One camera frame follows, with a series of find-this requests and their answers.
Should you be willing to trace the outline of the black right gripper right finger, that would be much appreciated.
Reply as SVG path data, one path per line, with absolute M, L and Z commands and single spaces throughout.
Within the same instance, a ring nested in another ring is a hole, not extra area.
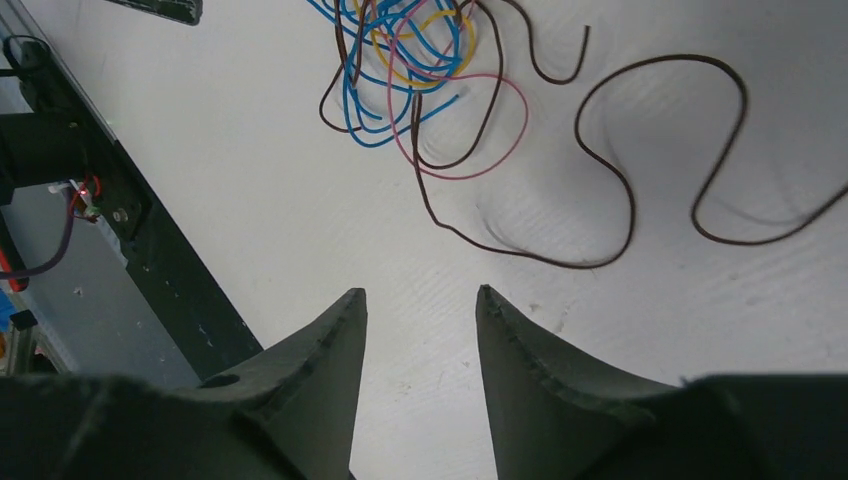
M 477 294 L 501 479 L 843 479 L 843 374 L 711 375 L 679 387 L 614 367 Z

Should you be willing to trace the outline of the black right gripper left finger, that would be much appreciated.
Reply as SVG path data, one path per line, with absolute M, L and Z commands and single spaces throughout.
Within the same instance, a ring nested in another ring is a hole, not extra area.
M 1 381 L 5 479 L 346 479 L 367 332 L 353 288 L 195 388 L 123 376 Z

